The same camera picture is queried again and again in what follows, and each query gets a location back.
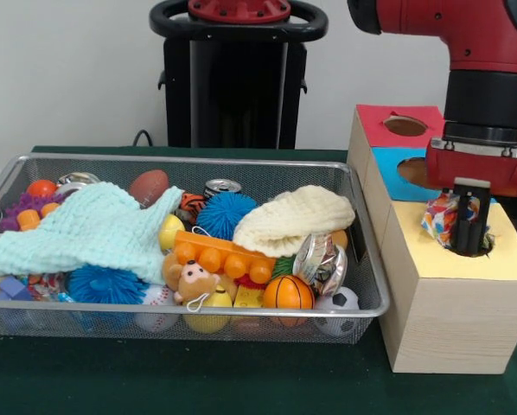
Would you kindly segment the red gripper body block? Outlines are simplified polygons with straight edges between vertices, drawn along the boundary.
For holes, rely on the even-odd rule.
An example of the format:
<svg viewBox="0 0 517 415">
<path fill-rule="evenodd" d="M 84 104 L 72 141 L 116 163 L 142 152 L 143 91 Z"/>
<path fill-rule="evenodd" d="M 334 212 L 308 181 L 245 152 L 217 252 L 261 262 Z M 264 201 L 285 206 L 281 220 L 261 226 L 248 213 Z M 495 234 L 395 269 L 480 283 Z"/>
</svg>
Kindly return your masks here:
<svg viewBox="0 0 517 415">
<path fill-rule="evenodd" d="M 425 165 L 433 187 L 486 187 L 492 195 L 517 196 L 517 147 L 466 144 L 434 137 Z"/>
</svg>

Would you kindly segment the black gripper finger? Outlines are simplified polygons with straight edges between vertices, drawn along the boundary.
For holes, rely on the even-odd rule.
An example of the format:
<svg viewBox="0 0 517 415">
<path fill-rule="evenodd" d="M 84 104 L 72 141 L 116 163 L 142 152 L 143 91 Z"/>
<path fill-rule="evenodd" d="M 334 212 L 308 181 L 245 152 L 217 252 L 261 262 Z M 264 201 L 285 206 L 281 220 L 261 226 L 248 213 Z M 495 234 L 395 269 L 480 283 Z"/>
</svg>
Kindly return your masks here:
<svg viewBox="0 0 517 415">
<path fill-rule="evenodd" d="M 467 253 L 469 243 L 469 200 L 468 191 L 464 188 L 454 188 L 453 195 L 458 198 L 457 215 L 452 232 L 452 247 L 456 253 Z"/>
<path fill-rule="evenodd" d="M 483 249 L 491 194 L 489 189 L 475 189 L 473 196 L 479 200 L 480 205 L 476 220 L 470 222 L 469 252 L 479 253 Z"/>
</svg>

